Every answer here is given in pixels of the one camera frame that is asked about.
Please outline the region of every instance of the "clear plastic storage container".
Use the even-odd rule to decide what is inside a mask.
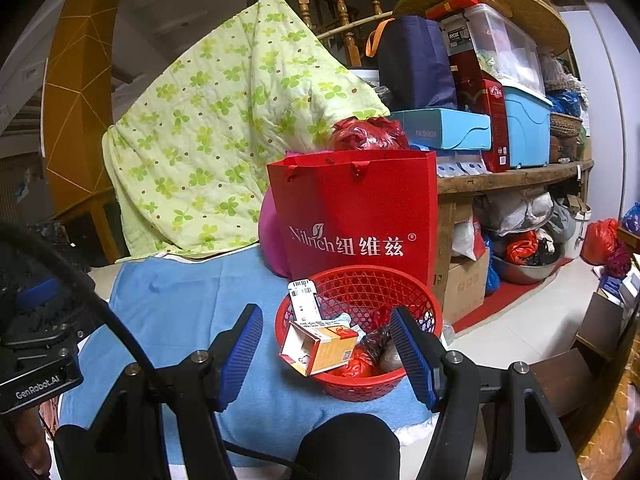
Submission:
[[[545,95],[536,43],[493,7],[474,5],[442,20],[440,28],[449,55],[474,49],[480,68],[500,82]]]

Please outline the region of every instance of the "red plastic basket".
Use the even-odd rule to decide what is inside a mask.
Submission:
[[[393,307],[405,305],[422,330],[440,336],[442,313],[438,301],[426,285],[404,272],[379,266],[347,266],[319,272],[309,279],[316,284],[323,319],[347,312],[352,323],[372,332],[388,323]],[[284,344],[292,316],[293,307],[287,296],[276,314],[275,331],[280,346]],[[364,402],[385,396],[404,376],[404,368],[399,368],[368,378],[337,377],[325,372],[313,378],[336,399]]]

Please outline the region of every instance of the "metal screw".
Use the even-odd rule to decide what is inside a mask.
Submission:
[[[194,363],[203,363],[209,359],[209,352],[206,350],[196,350],[193,354],[191,354],[191,360]]]
[[[140,365],[138,363],[131,363],[124,368],[124,373],[128,376],[138,375],[140,373]]]
[[[529,365],[523,361],[516,361],[513,364],[513,369],[517,371],[519,374],[528,374],[529,373]]]
[[[457,352],[455,350],[449,350],[445,355],[444,355],[445,359],[447,361],[449,361],[450,363],[453,363],[455,365],[457,365],[458,363],[462,362],[462,359],[464,359],[465,357],[460,353]]]

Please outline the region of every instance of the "person's hand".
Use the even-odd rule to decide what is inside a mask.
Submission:
[[[22,459],[34,473],[42,475],[51,469],[51,453],[40,424],[38,409],[31,408],[11,417],[15,436],[22,444]]]

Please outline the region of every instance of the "leaf logo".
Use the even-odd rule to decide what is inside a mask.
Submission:
[[[314,225],[313,229],[311,229],[311,232],[313,233],[314,238],[316,238],[317,240],[322,238],[322,229],[323,228],[324,228],[324,224],[316,224],[316,225]]]

